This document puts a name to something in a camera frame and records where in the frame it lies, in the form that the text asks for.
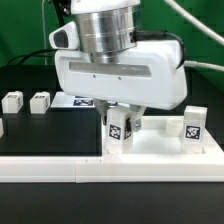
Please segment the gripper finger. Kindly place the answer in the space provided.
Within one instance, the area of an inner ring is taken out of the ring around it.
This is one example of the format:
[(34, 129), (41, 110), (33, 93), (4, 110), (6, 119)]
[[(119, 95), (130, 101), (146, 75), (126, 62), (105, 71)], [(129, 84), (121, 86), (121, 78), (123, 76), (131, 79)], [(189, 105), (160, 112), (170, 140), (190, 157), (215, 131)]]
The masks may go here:
[(107, 111), (109, 110), (109, 104), (105, 100), (99, 100), (99, 99), (94, 99), (93, 100), (94, 106), (99, 112), (103, 124), (107, 123)]
[(144, 115), (146, 108), (139, 105), (130, 105), (129, 109), (131, 111), (132, 130), (138, 132), (141, 129), (141, 117)]

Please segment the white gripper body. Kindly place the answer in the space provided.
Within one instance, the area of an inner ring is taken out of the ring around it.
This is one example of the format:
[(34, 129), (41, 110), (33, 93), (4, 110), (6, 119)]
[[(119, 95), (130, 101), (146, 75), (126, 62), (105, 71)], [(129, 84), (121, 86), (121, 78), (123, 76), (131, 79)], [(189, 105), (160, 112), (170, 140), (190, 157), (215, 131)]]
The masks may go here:
[(61, 89), (89, 97), (163, 110), (178, 106), (187, 96), (181, 49), (175, 40), (141, 41), (118, 54), (115, 64), (97, 64), (78, 49), (73, 22), (49, 35)]

